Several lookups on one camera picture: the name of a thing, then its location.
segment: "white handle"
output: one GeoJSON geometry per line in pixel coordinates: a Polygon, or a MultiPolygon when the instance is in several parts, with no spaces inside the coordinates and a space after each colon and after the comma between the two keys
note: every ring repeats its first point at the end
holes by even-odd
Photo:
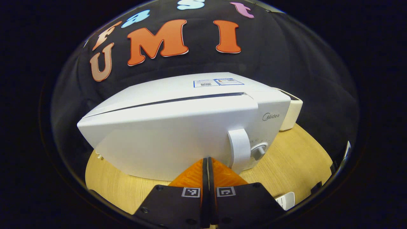
{"type": "Polygon", "coordinates": [[[250,141],[245,129],[229,130],[230,148],[232,156],[229,168],[239,174],[250,162],[250,141]]]}

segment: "black fabric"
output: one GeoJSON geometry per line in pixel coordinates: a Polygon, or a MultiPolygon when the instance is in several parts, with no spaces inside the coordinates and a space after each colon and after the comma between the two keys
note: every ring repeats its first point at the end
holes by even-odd
{"type": "Polygon", "coordinates": [[[297,123],[332,158],[343,153],[347,141],[354,142],[359,106],[352,78],[337,54],[310,29],[286,14],[268,12],[246,1],[236,2],[251,9],[252,19],[239,14],[229,1],[205,1],[203,8],[183,11],[176,8],[177,2],[155,1],[118,17],[96,31],[85,47],[83,41],[62,70],[51,108],[53,135],[58,150],[82,179],[92,147],[76,127],[80,118],[129,86],[178,75],[231,72],[280,88],[303,100],[297,123]],[[147,9],[148,18],[121,28],[128,18],[147,9]],[[155,59],[142,50],[146,60],[127,65],[130,32],[145,27],[156,34],[165,22],[175,19],[187,20],[183,26],[187,54],[163,57],[161,45],[155,59]],[[214,20],[239,25],[236,38],[241,53],[220,53],[215,49],[219,29],[214,20]],[[92,51],[99,34],[118,21],[123,22],[92,51]],[[102,49],[112,42],[112,72],[106,80],[96,82],[89,61],[101,53],[99,69],[103,70],[102,49]]]}

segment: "orange letter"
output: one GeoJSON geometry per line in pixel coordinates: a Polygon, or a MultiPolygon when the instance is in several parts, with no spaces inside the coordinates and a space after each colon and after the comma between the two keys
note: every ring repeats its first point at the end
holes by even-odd
{"type": "Polygon", "coordinates": [[[111,34],[114,30],[114,27],[120,25],[120,23],[122,23],[122,21],[117,22],[116,24],[112,25],[110,28],[106,29],[103,33],[101,33],[99,35],[98,40],[96,41],[95,47],[92,48],[92,51],[95,50],[97,47],[99,47],[99,45],[107,39],[106,36],[111,34]]]}
{"type": "Polygon", "coordinates": [[[188,47],[184,45],[182,39],[182,27],[185,23],[186,20],[166,22],[156,35],[153,35],[147,28],[129,33],[127,38],[130,38],[130,59],[127,64],[133,66],[144,62],[146,57],[141,55],[140,48],[143,48],[147,55],[154,59],[163,41],[164,48],[160,52],[161,56],[169,57],[187,53],[188,47]]]}
{"type": "Polygon", "coordinates": [[[103,50],[102,53],[105,54],[105,69],[103,72],[99,71],[99,64],[98,64],[98,58],[101,53],[96,53],[91,59],[90,59],[90,68],[92,70],[92,76],[93,79],[96,80],[97,82],[105,80],[109,75],[110,72],[112,71],[112,47],[114,43],[108,44],[103,50]]]}
{"type": "Polygon", "coordinates": [[[236,42],[235,29],[239,27],[238,24],[223,20],[216,20],[213,23],[219,27],[220,41],[216,50],[221,53],[239,53],[242,51],[236,42]]]}

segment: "pink letter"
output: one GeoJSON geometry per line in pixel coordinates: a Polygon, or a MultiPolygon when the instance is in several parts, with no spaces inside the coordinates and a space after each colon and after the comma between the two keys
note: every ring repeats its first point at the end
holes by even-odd
{"type": "Polygon", "coordinates": [[[245,7],[243,4],[238,3],[238,2],[231,2],[230,4],[236,6],[236,10],[243,16],[248,17],[248,18],[254,18],[253,15],[248,13],[247,11],[250,10],[249,7],[245,7]]]}

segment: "blue letter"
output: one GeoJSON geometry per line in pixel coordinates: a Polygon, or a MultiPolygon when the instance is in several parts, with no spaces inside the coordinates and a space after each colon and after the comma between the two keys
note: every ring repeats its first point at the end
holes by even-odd
{"type": "Polygon", "coordinates": [[[185,10],[185,9],[198,9],[202,8],[205,4],[203,3],[205,0],[181,0],[178,2],[177,9],[185,10]]]}
{"type": "Polygon", "coordinates": [[[127,19],[127,21],[122,25],[122,28],[125,28],[135,22],[143,21],[144,19],[146,19],[150,16],[149,12],[150,12],[150,10],[148,9],[148,10],[139,12],[138,14],[134,15],[133,17],[127,19]]]}

